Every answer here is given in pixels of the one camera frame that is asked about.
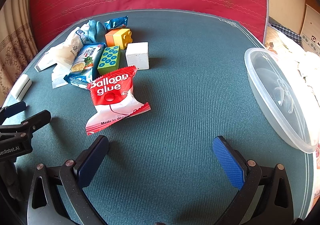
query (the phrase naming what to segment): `green block with blue circles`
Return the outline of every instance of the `green block with blue circles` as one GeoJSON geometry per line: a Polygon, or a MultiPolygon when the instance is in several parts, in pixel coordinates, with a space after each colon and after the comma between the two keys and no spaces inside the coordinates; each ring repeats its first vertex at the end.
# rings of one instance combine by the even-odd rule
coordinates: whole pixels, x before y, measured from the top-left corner
{"type": "Polygon", "coordinates": [[[103,76],[107,73],[110,73],[112,71],[119,69],[119,61],[120,61],[119,46],[105,48],[98,65],[98,72],[100,76],[103,76]]]}

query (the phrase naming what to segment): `building block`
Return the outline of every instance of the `building block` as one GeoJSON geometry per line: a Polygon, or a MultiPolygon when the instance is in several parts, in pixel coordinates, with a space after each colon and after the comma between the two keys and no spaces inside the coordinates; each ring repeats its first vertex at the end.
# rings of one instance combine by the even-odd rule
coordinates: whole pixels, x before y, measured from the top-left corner
{"type": "Polygon", "coordinates": [[[119,46],[105,48],[101,56],[98,72],[100,76],[115,71],[119,68],[120,50],[119,46]]]}
{"type": "Polygon", "coordinates": [[[120,49],[125,49],[132,42],[130,29],[114,29],[109,31],[105,37],[108,47],[115,45],[120,46],[120,49]]]}
{"type": "Polygon", "coordinates": [[[128,66],[136,66],[138,70],[149,69],[148,43],[129,43],[125,53],[128,66]]]}

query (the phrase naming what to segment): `table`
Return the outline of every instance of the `table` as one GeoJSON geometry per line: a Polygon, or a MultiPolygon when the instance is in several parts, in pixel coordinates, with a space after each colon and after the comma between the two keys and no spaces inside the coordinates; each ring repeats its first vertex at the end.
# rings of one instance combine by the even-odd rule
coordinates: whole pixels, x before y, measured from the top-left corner
{"type": "MultiPolygon", "coordinates": [[[[196,12],[131,10],[94,19],[126,15],[133,41],[149,43],[150,69],[137,72],[134,96],[149,102],[151,111],[99,132],[109,138],[110,150],[84,191],[105,221],[212,224],[237,192],[212,152],[217,135],[246,159],[271,167],[282,163],[293,192],[294,216],[304,218],[313,197],[313,157],[287,145],[253,97],[244,52],[262,45],[239,23],[196,12]]],[[[50,167],[75,159],[97,137],[87,136],[84,129],[96,113],[89,91],[72,85],[52,89],[53,67],[40,73],[34,69],[42,53],[86,20],[66,29],[26,68],[32,80],[24,97],[29,106],[5,122],[20,123],[44,109],[52,114],[51,123],[34,133],[33,152],[16,162],[26,198],[38,163],[50,167]]],[[[124,54],[120,67],[126,66],[124,54]]],[[[9,96],[5,105],[13,103],[9,96]]],[[[78,221],[64,191],[60,193],[78,221]]]]}

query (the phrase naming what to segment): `clear plastic container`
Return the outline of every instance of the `clear plastic container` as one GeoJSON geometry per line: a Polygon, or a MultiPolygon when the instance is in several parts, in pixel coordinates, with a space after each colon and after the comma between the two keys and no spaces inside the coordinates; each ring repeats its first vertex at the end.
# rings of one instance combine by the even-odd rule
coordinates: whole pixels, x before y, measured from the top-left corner
{"type": "Polygon", "coordinates": [[[252,92],[273,129],[292,147],[314,152],[320,107],[297,70],[263,48],[248,49],[244,61],[252,92]]]}

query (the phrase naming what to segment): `plaid fabric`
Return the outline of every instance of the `plaid fabric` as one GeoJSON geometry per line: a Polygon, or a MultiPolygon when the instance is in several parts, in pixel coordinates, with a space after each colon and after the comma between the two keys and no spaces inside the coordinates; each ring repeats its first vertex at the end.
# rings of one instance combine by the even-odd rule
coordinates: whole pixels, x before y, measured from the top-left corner
{"type": "Polygon", "coordinates": [[[283,27],[282,25],[278,25],[278,24],[270,24],[272,27],[276,28],[277,30],[281,31],[283,34],[285,34],[288,38],[294,40],[296,43],[298,43],[302,48],[302,38],[299,34],[296,34],[295,32],[293,32],[292,30],[283,27]]]}

